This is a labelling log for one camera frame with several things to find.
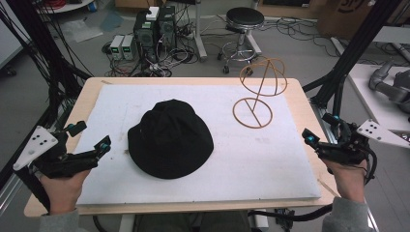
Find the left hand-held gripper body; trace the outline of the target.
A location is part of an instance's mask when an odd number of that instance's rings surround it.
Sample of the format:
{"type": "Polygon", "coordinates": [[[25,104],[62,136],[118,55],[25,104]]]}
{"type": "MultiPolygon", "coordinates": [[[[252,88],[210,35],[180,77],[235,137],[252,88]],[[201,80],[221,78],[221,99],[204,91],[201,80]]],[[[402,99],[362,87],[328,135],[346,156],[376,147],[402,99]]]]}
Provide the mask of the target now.
{"type": "Polygon", "coordinates": [[[36,126],[23,148],[19,158],[13,164],[13,170],[28,167],[33,172],[40,171],[50,179],[69,178],[74,174],[98,166],[98,151],[82,154],[67,152],[66,142],[69,136],[65,130],[49,132],[42,126],[36,126]]]}

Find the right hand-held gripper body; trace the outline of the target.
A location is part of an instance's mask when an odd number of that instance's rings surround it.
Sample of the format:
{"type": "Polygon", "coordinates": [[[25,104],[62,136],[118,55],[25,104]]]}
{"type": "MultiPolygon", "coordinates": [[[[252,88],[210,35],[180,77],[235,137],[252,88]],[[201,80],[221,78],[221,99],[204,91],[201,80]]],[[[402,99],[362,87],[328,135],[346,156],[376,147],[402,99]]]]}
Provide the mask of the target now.
{"type": "Polygon", "coordinates": [[[410,148],[410,141],[384,129],[373,120],[368,119],[360,126],[355,123],[347,123],[341,120],[338,127],[339,138],[336,144],[318,142],[315,152],[318,157],[331,160],[340,164],[359,164],[367,160],[372,152],[368,141],[374,139],[377,142],[410,148]]]}

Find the wooden wire hat stand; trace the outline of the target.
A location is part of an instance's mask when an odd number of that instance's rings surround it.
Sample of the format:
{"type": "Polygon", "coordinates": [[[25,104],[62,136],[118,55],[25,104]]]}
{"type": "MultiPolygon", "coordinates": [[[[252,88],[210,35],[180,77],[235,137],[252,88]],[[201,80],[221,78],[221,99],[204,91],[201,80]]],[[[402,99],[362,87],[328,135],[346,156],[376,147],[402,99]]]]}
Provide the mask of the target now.
{"type": "Polygon", "coordinates": [[[233,117],[249,129],[267,127],[275,116],[268,98],[283,94],[288,86],[284,63],[278,58],[268,58],[249,64],[241,69],[239,80],[249,96],[233,104],[233,117]]]}

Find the black bucket hat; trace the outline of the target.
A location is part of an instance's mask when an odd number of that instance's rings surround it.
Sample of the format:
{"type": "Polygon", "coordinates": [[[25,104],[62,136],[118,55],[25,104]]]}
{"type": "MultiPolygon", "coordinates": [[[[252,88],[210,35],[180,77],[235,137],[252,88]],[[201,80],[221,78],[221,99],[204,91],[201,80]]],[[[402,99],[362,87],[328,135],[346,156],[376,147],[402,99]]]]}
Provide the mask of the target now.
{"type": "Polygon", "coordinates": [[[200,168],[214,151],[205,122],[184,101],[157,102],[128,130],[133,162],[160,179],[178,179],[200,168]]]}

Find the person's right hand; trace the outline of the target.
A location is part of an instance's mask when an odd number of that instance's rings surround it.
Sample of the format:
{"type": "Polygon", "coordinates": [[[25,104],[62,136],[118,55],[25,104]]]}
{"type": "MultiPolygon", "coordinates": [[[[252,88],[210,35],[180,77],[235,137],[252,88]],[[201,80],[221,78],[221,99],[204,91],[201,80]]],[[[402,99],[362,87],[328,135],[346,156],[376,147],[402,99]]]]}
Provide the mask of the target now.
{"type": "Polygon", "coordinates": [[[337,191],[342,198],[365,202],[366,160],[355,165],[342,165],[327,159],[323,159],[323,162],[333,172],[337,191]]]}

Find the person's left hand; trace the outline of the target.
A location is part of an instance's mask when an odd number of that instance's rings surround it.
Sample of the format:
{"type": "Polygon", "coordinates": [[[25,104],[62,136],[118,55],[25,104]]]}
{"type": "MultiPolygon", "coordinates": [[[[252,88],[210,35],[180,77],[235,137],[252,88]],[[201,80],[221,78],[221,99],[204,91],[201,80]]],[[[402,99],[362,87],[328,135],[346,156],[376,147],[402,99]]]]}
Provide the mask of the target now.
{"type": "Polygon", "coordinates": [[[75,210],[82,186],[90,170],[74,174],[71,178],[50,179],[42,175],[40,182],[49,198],[51,215],[62,215],[75,210]]]}

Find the white side table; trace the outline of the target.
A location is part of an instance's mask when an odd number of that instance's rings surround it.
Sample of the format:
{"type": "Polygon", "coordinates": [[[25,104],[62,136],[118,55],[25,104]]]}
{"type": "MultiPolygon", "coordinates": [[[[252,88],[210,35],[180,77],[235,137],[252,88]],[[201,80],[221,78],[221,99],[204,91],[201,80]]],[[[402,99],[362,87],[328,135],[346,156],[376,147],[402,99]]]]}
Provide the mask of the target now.
{"type": "Polygon", "coordinates": [[[370,76],[378,65],[357,64],[350,71],[349,79],[371,118],[383,128],[394,132],[410,132],[409,114],[402,112],[387,96],[370,90],[370,76]]]}

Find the white foam board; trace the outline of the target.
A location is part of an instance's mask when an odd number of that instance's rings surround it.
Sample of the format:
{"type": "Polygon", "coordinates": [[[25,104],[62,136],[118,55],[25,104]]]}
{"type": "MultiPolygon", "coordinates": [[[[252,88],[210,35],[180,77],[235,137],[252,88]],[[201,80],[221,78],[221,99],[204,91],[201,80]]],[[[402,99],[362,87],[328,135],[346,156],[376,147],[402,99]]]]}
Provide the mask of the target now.
{"type": "Polygon", "coordinates": [[[284,95],[268,98],[274,120],[262,129],[239,124],[233,104],[249,92],[240,85],[105,85],[76,151],[103,137],[110,151],[86,179],[80,204],[195,203],[318,199],[319,186],[284,95]],[[157,102],[180,100],[204,120],[215,149],[196,171],[163,180],[138,168],[128,151],[128,130],[157,102]]]}

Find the grey bench power supply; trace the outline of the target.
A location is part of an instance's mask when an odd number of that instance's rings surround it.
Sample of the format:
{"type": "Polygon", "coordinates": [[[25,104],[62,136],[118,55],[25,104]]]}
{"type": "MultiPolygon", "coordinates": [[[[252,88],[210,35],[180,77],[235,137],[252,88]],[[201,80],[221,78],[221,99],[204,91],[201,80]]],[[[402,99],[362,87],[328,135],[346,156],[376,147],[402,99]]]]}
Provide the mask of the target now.
{"type": "Polygon", "coordinates": [[[111,55],[114,60],[122,60],[123,59],[123,51],[122,51],[122,41],[124,37],[122,35],[117,35],[114,37],[113,41],[110,44],[111,55]]]}
{"type": "Polygon", "coordinates": [[[134,42],[132,35],[127,35],[124,37],[123,42],[122,42],[122,50],[123,50],[123,55],[124,55],[125,60],[134,59],[136,48],[135,48],[135,42],[134,42]]]}

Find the clear plastic sheet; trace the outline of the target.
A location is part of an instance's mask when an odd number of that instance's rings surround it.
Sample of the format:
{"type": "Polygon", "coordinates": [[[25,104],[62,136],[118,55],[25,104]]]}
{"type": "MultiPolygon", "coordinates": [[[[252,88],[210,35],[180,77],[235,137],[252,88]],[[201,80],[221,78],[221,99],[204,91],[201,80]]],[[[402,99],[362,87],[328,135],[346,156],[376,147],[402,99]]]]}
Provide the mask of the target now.
{"type": "Polygon", "coordinates": [[[61,29],[68,42],[81,43],[103,35],[99,27],[89,27],[82,19],[65,22],[61,29]]]}

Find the cardboard box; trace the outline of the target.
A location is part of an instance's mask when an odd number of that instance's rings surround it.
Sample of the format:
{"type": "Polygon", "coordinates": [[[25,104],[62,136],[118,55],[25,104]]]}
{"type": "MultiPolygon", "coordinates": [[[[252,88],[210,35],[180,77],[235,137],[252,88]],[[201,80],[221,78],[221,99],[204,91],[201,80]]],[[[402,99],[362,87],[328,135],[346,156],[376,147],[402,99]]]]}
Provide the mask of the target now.
{"type": "Polygon", "coordinates": [[[360,31],[377,28],[382,14],[394,0],[386,0],[382,10],[372,12],[382,0],[327,0],[317,19],[317,31],[324,37],[351,40],[360,31]]]}

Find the blue sheet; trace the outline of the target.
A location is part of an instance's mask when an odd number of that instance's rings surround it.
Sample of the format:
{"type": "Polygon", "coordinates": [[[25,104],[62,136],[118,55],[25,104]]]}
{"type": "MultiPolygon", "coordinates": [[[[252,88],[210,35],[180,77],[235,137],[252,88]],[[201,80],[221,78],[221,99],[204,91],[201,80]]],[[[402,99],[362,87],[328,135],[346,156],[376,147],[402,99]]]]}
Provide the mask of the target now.
{"type": "Polygon", "coordinates": [[[117,12],[109,12],[103,19],[100,28],[105,32],[111,32],[120,27],[124,19],[117,12]]]}

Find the black computer tower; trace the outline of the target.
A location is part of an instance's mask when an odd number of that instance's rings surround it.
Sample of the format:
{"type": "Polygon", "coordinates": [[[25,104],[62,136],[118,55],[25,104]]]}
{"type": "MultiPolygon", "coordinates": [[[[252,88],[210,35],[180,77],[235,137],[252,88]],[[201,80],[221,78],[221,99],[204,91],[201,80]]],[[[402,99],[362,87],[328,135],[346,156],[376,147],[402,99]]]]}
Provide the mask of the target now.
{"type": "Polygon", "coordinates": [[[156,45],[158,43],[159,29],[155,20],[148,20],[149,11],[142,11],[136,15],[133,33],[137,44],[142,49],[142,54],[151,62],[157,63],[156,45]]]}
{"type": "Polygon", "coordinates": [[[160,41],[162,46],[167,49],[175,48],[175,7],[165,6],[160,8],[158,22],[160,27],[160,41]]]}

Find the white round table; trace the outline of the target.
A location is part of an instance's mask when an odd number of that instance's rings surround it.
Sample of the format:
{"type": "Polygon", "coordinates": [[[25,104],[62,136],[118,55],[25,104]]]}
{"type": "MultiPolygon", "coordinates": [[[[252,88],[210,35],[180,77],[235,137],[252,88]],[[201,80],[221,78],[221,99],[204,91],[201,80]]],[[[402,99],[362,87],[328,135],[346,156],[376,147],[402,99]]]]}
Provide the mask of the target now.
{"type": "Polygon", "coordinates": [[[93,2],[94,0],[42,0],[36,8],[38,13],[59,14],[86,7],[93,2]]]}

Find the black round stool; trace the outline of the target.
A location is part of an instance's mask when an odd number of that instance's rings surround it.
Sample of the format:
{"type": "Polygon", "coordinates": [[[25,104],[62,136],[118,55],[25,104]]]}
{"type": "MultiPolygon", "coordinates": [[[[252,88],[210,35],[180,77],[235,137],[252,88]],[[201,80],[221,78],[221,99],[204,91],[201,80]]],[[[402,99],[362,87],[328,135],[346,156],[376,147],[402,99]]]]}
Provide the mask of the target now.
{"type": "Polygon", "coordinates": [[[263,23],[264,15],[256,9],[238,7],[226,13],[225,29],[236,33],[238,39],[224,44],[220,49],[218,59],[224,60],[223,73],[230,72],[230,62],[246,62],[249,65],[261,53],[251,32],[263,23]]]}

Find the white box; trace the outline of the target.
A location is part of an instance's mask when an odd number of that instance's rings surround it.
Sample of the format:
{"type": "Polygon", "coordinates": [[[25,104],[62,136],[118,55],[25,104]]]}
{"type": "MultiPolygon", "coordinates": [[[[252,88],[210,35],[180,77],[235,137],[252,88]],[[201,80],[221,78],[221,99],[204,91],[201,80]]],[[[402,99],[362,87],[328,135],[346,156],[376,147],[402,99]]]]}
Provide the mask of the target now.
{"type": "Polygon", "coordinates": [[[156,21],[159,16],[159,12],[159,7],[150,7],[148,9],[148,13],[146,14],[146,19],[149,21],[156,21]]]}

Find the white desk leg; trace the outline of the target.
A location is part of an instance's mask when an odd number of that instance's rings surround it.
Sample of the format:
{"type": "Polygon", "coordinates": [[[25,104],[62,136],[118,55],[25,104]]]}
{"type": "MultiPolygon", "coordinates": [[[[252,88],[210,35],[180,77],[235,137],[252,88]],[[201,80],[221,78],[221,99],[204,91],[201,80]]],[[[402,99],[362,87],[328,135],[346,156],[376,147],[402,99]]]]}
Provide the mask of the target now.
{"type": "Polygon", "coordinates": [[[201,0],[194,0],[195,7],[195,31],[194,31],[194,41],[197,47],[199,61],[205,62],[208,58],[204,43],[201,38],[201,0]]]}

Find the black metal frame post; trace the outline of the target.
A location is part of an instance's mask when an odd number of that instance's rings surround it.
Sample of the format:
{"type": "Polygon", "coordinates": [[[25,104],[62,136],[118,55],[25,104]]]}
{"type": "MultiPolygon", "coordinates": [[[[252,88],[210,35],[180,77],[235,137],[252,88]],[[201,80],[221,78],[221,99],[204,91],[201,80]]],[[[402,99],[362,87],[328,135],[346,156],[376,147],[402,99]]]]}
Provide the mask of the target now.
{"type": "Polygon", "coordinates": [[[20,26],[17,26],[2,9],[0,3],[0,20],[22,45],[23,50],[34,62],[48,86],[48,107],[42,123],[51,125],[59,122],[63,126],[66,119],[61,120],[59,108],[70,113],[74,102],[79,97],[83,83],[92,77],[89,71],[79,69],[73,57],[76,54],[67,44],[63,35],[63,45],[69,52],[71,61],[67,60],[52,38],[46,23],[39,14],[43,9],[40,0],[5,0],[15,14],[20,26]]]}
{"type": "Polygon", "coordinates": [[[376,0],[335,66],[326,75],[303,87],[305,93],[320,87],[310,99],[313,105],[326,109],[329,100],[334,99],[333,114],[340,114],[345,79],[400,3],[401,0],[376,0]]]}

